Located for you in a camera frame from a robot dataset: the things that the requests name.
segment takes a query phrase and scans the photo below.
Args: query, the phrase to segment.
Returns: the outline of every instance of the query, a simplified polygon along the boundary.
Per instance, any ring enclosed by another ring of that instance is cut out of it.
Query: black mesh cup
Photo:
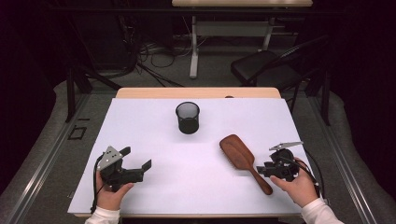
[[[178,128],[186,134],[195,133],[199,128],[199,106],[193,102],[184,102],[176,108]]]

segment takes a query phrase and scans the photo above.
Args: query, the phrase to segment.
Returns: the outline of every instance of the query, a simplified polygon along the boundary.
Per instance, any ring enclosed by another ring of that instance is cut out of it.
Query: desk
[[[173,0],[174,7],[311,7],[312,0]],[[198,75],[198,35],[211,36],[263,36],[262,50],[268,49],[272,23],[269,21],[197,21],[192,16],[192,56],[190,78]]]
[[[224,98],[229,95],[240,98]],[[201,108],[197,133],[183,134],[177,128],[175,109],[184,101]],[[274,88],[120,89],[68,212],[90,215],[93,165],[113,146],[131,147],[123,158],[125,169],[152,160],[144,181],[136,183],[122,201],[123,217],[299,216],[301,209],[268,178],[272,195],[265,195],[249,172],[231,166],[219,141],[232,133],[255,155],[254,166],[271,160],[268,148],[301,141],[285,100]],[[302,146],[292,151],[307,161]]]

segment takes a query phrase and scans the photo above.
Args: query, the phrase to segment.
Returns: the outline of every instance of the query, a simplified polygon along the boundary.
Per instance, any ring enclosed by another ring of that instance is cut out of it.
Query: hand
[[[270,179],[275,185],[286,191],[300,207],[304,207],[318,198],[311,177],[303,169],[300,169],[298,176],[291,182],[279,179],[274,175],[271,175]]]
[[[117,192],[111,191],[109,185],[104,185],[100,172],[96,172],[96,191],[99,190],[97,206],[111,210],[120,210],[120,205],[125,194],[134,186],[133,183],[123,185]]]

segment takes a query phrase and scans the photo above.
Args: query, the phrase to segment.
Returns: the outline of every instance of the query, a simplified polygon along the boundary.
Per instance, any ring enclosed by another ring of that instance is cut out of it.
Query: black chair
[[[318,56],[329,43],[323,35],[297,45],[278,56],[263,50],[231,63],[231,71],[241,86],[275,87],[279,91],[294,88],[290,113],[292,113],[300,84],[318,73]]]

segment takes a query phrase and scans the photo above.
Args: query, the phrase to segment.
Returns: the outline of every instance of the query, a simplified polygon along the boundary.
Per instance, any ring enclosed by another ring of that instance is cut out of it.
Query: chair leg
[[[293,100],[291,101],[291,106],[290,106],[290,113],[291,114],[293,113],[294,104],[296,103],[296,100],[297,100],[297,93],[298,93],[298,90],[300,88],[300,84],[301,84],[301,82],[294,87]]]

